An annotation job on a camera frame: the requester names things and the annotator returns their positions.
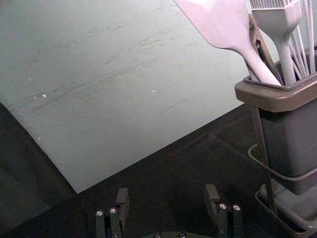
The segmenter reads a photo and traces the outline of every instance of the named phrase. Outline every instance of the white spatula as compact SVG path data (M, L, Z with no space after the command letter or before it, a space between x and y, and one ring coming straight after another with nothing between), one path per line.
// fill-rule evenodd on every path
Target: white spatula
M261 82L281 85L253 49L243 0L175 0L214 47L239 53Z

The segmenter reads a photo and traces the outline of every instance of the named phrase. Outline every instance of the gray utensil holder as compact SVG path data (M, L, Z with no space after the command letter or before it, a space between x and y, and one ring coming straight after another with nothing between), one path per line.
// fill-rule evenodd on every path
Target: gray utensil holder
M289 87L247 77L235 92L259 108L269 168L279 174L274 179L296 195L317 185L317 73Z

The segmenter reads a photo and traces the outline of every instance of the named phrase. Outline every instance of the utensil caddy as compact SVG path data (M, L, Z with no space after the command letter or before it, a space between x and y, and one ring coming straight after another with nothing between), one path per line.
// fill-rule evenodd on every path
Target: utensil caddy
M257 201L291 236L309 237L317 232L317 73L290 86L247 77L235 92L251 105L258 143L248 154L267 179Z

